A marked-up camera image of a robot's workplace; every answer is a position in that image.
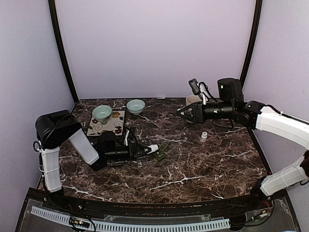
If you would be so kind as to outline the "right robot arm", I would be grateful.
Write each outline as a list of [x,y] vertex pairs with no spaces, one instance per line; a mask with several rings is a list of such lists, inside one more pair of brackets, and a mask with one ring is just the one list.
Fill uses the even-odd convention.
[[[192,103],[177,111],[177,116],[191,123],[204,123],[207,120],[230,119],[251,130],[270,132],[305,149],[309,147],[309,123],[287,115],[270,104],[257,101],[245,102],[241,81],[235,78],[218,80],[219,100],[212,98],[208,87],[196,79],[189,81],[192,92],[202,101]],[[265,198],[296,184],[309,182],[309,153],[306,151],[297,161],[280,171],[259,179],[247,198],[246,205],[256,210]]]

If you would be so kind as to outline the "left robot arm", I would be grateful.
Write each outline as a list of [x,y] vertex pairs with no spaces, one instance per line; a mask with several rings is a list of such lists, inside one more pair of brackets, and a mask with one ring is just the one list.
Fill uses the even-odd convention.
[[62,191],[59,153],[65,142],[70,142],[82,160],[95,172],[108,165],[108,161],[129,161],[148,156],[158,151],[158,145],[142,145],[137,141],[133,129],[125,129],[124,139],[113,131],[104,131],[92,144],[81,123],[68,110],[40,116],[35,122],[37,140],[33,148],[39,153],[40,171],[44,187],[52,193],[49,203],[58,211],[68,207],[68,199]]

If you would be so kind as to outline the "white pill bottle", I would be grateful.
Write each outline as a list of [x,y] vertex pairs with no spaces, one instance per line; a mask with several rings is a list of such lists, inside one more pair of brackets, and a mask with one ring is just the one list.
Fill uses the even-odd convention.
[[201,140],[202,140],[203,142],[206,141],[207,137],[208,137],[208,133],[207,133],[206,131],[202,132]]
[[158,145],[150,145],[148,146],[148,154],[152,154],[156,151],[159,150],[159,146]]

